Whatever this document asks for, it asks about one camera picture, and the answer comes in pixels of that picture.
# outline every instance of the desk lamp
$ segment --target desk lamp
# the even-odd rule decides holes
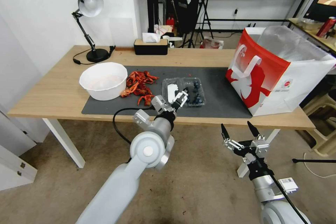
[[[103,0],[78,0],[78,10],[72,13],[76,19],[77,24],[84,33],[84,37],[91,46],[91,51],[87,53],[86,58],[90,62],[100,62],[110,57],[110,54],[105,49],[96,49],[95,42],[92,40],[89,34],[87,34],[83,26],[79,22],[81,16],[94,17],[97,16],[103,9]]]

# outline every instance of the concrete floor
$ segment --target concrete floor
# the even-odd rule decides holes
[[[22,155],[38,169],[35,182],[0,192],[1,224],[75,223],[85,206],[119,164],[129,158],[129,146],[111,122],[62,120],[86,160],[78,169],[52,134],[44,143]],[[141,130],[118,123],[129,138]],[[247,127],[228,127],[231,138],[251,139]],[[268,135],[270,130],[260,129]],[[123,223],[259,223],[260,207],[247,177],[236,175],[241,158],[222,146],[220,127],[176,125],[175,146],[161,172],[146,170],[139,191],[119,220]],[[310,174],[301,158],[308,144],[293,130],[282,130],[272,142],[268,164],[277,178],[293,177],[299,191],[290,197],[312,223],[335,223],[336,177],[320,179]],[[309,153],[307,158],[318,158]],[[333,164],[311,164],[326,175]]]

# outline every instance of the bag handle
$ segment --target bag handle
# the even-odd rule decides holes
[[[232,67],[231,70],[238,75],[239,78],[245,78],[247,76],[249,76],[254,68],[254,66],[256,64],[260,64],[261,63],[261,58],[257,55],[254,55],[254,57],[252,58],[252,60],[250,61],[250,63],[248,64],[247,68],[245,69],[244,72],[242,72],[237,66],[236,66],[236,60],[237,57],[239,55],[239,53],[244,49],[247,48],[246,45],[242,44],[236,51],[234,58],[232,60]]]

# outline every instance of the red crayfish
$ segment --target red crayfish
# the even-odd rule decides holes
[[[126,79],[126,89],[121,92],[120,96],[124,98],[133,93],[137,96],[141,96],[138,99],[138,106],[142,99],[145,100],[145,106],[149,106],[154,95],[145,84],[152,84],[158,78],[159,77],[150,75],[148,71],[134,71]]]

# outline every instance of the plastic chair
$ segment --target plastic chair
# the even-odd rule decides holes
[[[329,106],[336,111],[336,89],[329,91],[322,97],[314,98],[304,108],[303,111],[310,116],[321,107]],[[329,135],[323,135],[319,130],[307,131],[316,141],[313,150],[320,156],[330,156],[336,152],[336,122],[327,119],[328,124],[335,129]]]

